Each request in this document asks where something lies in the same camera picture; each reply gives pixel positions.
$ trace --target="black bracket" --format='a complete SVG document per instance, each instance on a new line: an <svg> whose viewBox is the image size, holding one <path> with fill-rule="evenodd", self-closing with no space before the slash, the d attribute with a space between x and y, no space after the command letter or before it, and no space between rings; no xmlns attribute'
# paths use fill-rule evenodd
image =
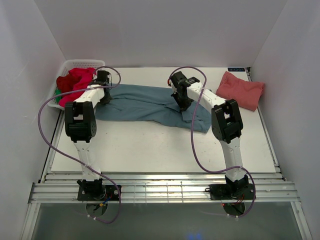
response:
<svg viewBox="0 0 320 240"><path fill-rule="evenodd" d="M85 102L67 102L64 106L65 115L65 133L71 138L71 141L86 141L97 133L97 123L95 118L94 107L91 101Z"/></svg>
<svg viewBox="0 0 320 240"><path fill-rule="evenodd" d="M110 83L111 73L104 70L99 70L96 74L96 79L89 83L89 85L108 86ZM100 99L99 104L106 105L110 103L112 97L110 95L110 88L103 88L104 97Z"/></svg>
<svg viewBox="0 0 320 240"><path fill-rule="evenodd" d="M187 87L191 86L193 83L199 83L200 80L195 77L188 79L181 71L173 74L170 80L173 86L176 88L176 93L173 93L171 96L174 98L181 111L187 110L193 102L193 100L188 97Z"/></svg>
<svg viewBox="0 0 320 240"><path fill-rule="evenodd" d="M214 106L211 109L211 121L214 136L228 144L232 139L239 138L244 128L238 103L234 99Z"/></svg>
<svg viewBox="0 0 320 240"><path fill-rule="evenodd" d="M244 200L254 198L254 186L249 183L248 176L232 182L225 177L226 184L210 184L206 192L210 193L211 200L232 200L244 197Z"/></svg>
<svg viewBox="0 0 320 240"><path fill-rule="evenodd" d="M103 202L106 198L110 198L109 201L119 201L119 192L113 184L103 185L102 179L96 179L94 181L78 180L79 191L78 201L99 201Z"/></svg>

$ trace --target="pink cloth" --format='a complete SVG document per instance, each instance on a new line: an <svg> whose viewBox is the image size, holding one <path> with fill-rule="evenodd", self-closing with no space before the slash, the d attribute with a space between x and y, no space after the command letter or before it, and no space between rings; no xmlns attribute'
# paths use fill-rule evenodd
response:
<svg viewBox="0 0 320 240"><path fill-rule="evenodd" d="M244 81L226 71L215 94L227 100L234 99L240 107L255 111L264 88L263 82Z"/></svg>
<svg viewBox="0 0 320 240"><path fill-rule="evenodd" d="M85 89L89 85L89 83L92 81L92 74L94 73L95 69L92 67L89 68L73 68L69 71L69 74L72 75L75 78L81 78L81 80L76 83L73 86L73 91L74 90L79 90L79 89ZM60 101L59 105L61 107L65 107L67 102L73 102L77 98L79 98L84 91L76 92L76 93L71 93L68 95L65 95Z"/></svg>

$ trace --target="white enclosure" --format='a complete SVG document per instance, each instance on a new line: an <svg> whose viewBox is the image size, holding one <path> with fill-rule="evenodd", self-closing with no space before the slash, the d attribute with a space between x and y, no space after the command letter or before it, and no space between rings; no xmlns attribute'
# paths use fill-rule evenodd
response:
<svg viewBox="0 0 320 240"><path fill-rule="evenodd" d="M318 0L1 0L1 239L22 232L49 150L38 109L70 59L120 68L251 67L252 80L266 83L261 111L281 171L320 239L319 16ZM58 114L43 112L49 139Z"/></svg>

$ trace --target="white table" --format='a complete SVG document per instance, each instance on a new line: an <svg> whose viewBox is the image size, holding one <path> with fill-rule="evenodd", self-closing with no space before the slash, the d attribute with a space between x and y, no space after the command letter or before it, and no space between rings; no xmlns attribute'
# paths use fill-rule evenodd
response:
<svg viewBox="0 0 320 240"><path fill-rule="evenodd" d="M168 87L167 79L173 67L118 68L122 83L153 87ZM216 92L227 68L200 68L207 76L206 87ZM203 82L200 73L183 69L188 78ZM248 81L246 72L232 72ZM118 76L113 73L113 82ZM275 167L258 111L240 108L243 130L240 140L243 166L252 173L274 173ZM102 172L114 173L203 173L191 149L190 130L168 127L159 123L97 120L97 134L91 140ZM219 141L211 129L207 134L194 133L195 149L202 165L212 171L225 168ZM75 146L62 129L58 149L78 158ZM51 171L80 172L77 162L56 153Z"/></svg>

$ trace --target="white basket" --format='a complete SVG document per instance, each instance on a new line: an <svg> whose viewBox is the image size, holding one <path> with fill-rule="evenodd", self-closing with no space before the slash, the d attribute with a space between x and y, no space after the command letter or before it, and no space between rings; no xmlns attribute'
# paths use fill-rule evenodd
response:
<svg viewBox="0 0 320 240"><path fill-rule="evenodd" d="M80 69L86 69L86 68L99 68L105 65L104 61L101 60L91 60L91 59L73 59L73 60L67 60L64 62L64 64L61 66L57 76L55 77L54 83L50 89L49 95L47 99L53 97L56 95L56 89L57 89L57 78L58 77L64 77L69 73L69 70L74 68L80 68ZM61 110L64 110L65 108L60 106L56 99L51 100L48 102L48 106L53 108L58 108Z"/></svg>

